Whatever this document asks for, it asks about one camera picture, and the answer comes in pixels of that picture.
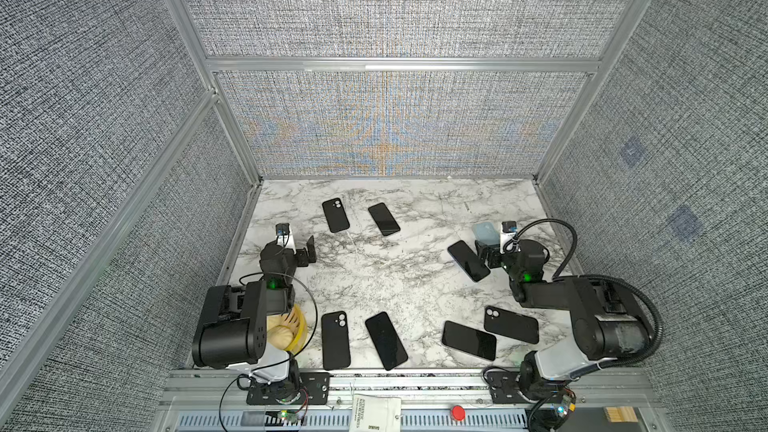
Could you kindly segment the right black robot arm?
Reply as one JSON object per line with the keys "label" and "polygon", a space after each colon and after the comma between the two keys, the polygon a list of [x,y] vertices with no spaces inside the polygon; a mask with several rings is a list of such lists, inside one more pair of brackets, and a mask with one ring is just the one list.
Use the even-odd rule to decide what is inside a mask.
{"label": "right black robot arm", "polygon": [[544,266],[551,254],[534,240],[523,239],[509,249],[477,241],[475,249],[483,264],[506,273],[521,307],[569,314],[571,332],[565,338],[523,358],[513,389],[526,400],[563,395],[587,374],[642,362],[659,348],[660,313],[631,284],[595,274],[546,281]]}

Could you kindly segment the black phone screen up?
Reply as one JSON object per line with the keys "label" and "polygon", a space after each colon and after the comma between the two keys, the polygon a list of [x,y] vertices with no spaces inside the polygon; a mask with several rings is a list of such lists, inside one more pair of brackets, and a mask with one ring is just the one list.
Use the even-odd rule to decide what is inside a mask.
{"label": "black phone screen up", "polygon": [[473,282],[480,282],[490,275],[490,269],[466,242],[460,240],[451,244],[447,252]]}

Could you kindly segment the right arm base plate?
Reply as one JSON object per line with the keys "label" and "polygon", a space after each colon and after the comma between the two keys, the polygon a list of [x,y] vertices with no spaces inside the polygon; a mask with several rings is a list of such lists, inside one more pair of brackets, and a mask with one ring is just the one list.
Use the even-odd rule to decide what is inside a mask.
{"label": "right arm base plate", "polygon": [[527,403],[527,399],[520,393],[517,377],[517,372],[501,369],[491,369],[484,374],[494,404]]}

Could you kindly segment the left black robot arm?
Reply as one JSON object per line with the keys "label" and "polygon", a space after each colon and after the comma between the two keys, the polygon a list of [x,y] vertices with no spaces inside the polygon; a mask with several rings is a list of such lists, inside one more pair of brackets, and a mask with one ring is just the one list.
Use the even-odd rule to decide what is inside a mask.
{"label": "left black robot arm", "polygon": [[198,367],[236,370],[261,387],[301,387],[296,356],[307,345],[306,319],[295,304],[295,273],[317,261],[315,241],[295,251],[290,238],[266,248],[257,281],[208,289],[191,354]]}

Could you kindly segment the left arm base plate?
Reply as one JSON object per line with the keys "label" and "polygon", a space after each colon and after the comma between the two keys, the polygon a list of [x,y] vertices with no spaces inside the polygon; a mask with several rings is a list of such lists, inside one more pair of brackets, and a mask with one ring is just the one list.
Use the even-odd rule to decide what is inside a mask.
{"label": "left arm base plate", "polygon": [[290,372],[272,383],[254,382],[248,389],[246,404],[263,406],[326,405],[330,389],[327,372]]}

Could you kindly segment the light blue phone case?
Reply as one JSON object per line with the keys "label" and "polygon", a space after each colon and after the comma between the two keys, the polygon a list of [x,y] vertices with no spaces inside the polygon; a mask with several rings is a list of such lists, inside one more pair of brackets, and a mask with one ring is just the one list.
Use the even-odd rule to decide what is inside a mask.
{"label": "light blue phone case", "polygon": [[500,233],[498,227],[492,222],[481,222],[472,226],[472,232],[475,237],[475,241],[485,246],[495,247],[500,246]]}

